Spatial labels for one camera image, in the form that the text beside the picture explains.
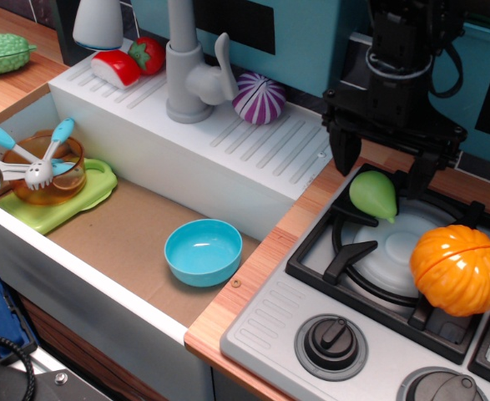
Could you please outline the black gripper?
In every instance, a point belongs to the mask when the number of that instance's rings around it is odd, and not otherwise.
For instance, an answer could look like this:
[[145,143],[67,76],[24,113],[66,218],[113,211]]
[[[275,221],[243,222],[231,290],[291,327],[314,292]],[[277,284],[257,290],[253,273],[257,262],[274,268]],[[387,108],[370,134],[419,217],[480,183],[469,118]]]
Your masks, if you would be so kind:
[[402,67],[367,49],[361,64],[367,86],[340,84],[323,94],[323,125],[336,169],[347,176],[370,140],[416,156],[407,177],[407,198],[420,198],[434,175],[456,162],[467,131],[438,112],[428,98],[434,57]]

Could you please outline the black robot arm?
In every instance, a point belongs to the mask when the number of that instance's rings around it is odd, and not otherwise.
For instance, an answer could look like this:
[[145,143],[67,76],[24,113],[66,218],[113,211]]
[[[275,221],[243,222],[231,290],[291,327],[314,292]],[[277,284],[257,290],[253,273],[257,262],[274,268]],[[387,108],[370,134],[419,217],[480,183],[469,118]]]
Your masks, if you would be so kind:
[[435,173],[459,153],[467,131],[430,102],[435,59],[446,53],[462,74],[453,41],[464,33],[465,12],[457,1],[371,1],[373,36],[364,58],[366,89],[338,87],[323,94],[322,124],[330,136],[335,166],[348,175],[361,142],[411,154],[407,197],[424,194]]

